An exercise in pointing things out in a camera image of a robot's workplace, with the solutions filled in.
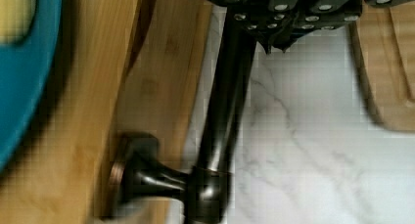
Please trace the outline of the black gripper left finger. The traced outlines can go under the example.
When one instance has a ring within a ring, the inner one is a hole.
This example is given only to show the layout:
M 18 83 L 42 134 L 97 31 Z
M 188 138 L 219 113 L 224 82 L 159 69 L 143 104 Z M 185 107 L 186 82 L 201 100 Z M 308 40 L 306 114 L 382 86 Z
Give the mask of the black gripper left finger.
M 305 36 L 305 32 L 296 27 L 302 14 L 297 6 L 299 0 L 208 1 L 225 7 L 239 26 L 253 36 L 267 54 L 272 47 L 285 52 Z

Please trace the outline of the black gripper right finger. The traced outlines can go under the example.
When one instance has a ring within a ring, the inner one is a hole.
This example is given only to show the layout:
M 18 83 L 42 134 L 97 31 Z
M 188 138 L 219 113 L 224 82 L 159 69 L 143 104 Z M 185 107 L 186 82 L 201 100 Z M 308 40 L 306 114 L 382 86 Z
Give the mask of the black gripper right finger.
M 394 7 L 414 0 L 270 0 L 278 30 L 270 45 L 282 51 L 314 30 L 332 30 L 357 21 L 363 4 L 373 8 Z

